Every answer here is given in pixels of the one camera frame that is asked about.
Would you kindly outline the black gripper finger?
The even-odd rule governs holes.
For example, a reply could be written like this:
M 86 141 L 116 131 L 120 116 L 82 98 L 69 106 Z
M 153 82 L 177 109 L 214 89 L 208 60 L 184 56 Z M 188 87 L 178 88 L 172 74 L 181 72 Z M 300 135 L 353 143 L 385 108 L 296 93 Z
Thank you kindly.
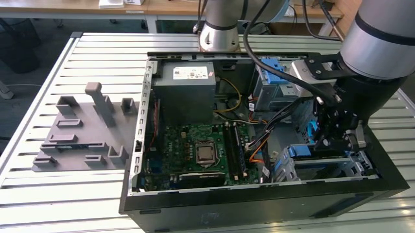
M 353 129 L 340 130 L 329 137 L 329 147 L 336 150 L 358 151 L 367 145 L 361 120 Z
M 317 129 L 312 134 L 313 150 L 346 150 L 348 141 L 337 126 L 337 113 L 328 110 L 316 110 L 314 113 Z

